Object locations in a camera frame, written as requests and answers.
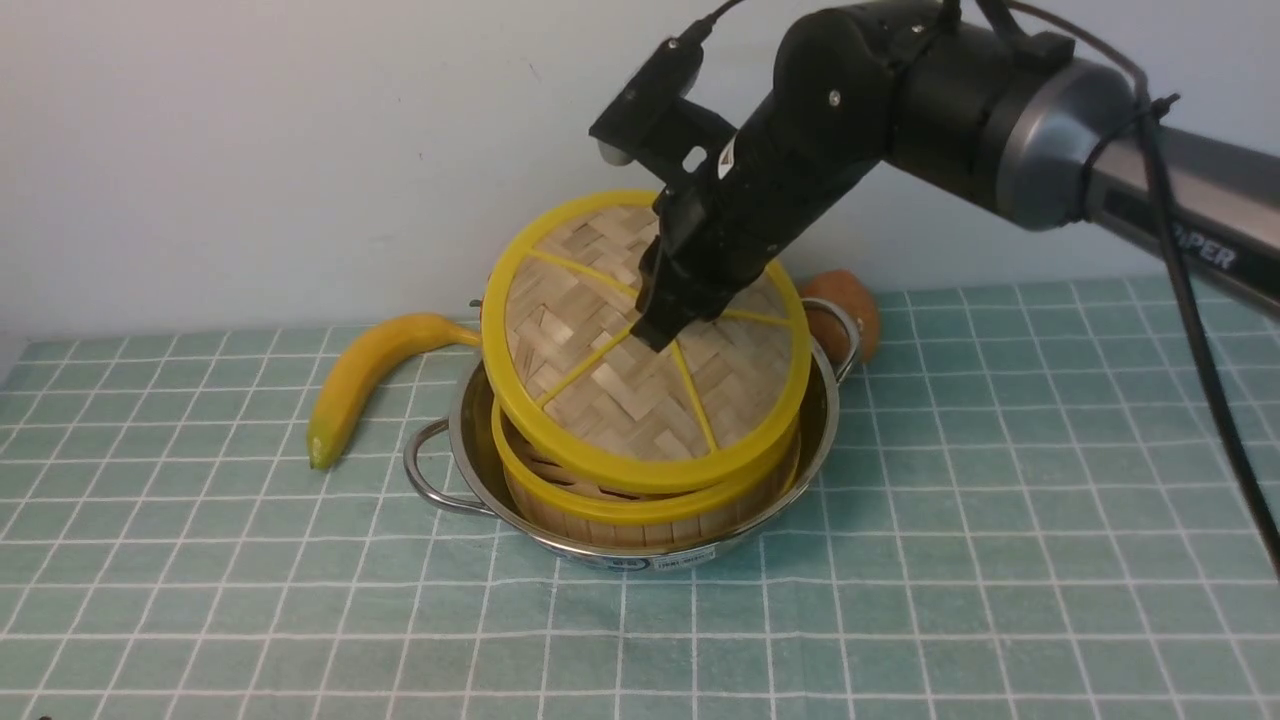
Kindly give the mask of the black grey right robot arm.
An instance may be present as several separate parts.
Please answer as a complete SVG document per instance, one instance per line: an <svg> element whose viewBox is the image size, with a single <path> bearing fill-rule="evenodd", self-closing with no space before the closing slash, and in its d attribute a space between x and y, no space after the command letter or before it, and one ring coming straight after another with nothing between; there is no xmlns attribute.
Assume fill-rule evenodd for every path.
<svg viewBox="0 0 1280 720"><path fill-rule="evenodd" d="M1277 159L1162 127L1138 70L1080 59L1080 29L987 27L956 1L813 12L786 31L771 91L732 126L691 102L712 13L662 41L589 131L663 181L640 261L641 340L719 318L881 163L1025 231L1089 222L1277 314Z"/></svg>

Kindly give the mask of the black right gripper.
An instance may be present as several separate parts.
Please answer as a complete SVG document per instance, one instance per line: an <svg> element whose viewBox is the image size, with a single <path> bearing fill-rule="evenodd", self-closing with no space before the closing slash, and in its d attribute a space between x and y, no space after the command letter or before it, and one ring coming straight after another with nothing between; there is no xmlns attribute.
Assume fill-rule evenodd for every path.
<svg viewBox="0 0 1280 720"><path fill-rule="evenodd" d="M900 28L897 5L849 5L786 31L768 95L660 210L660 240L637 265L632 337L658 354L718 316L887 156Z"/></svg>

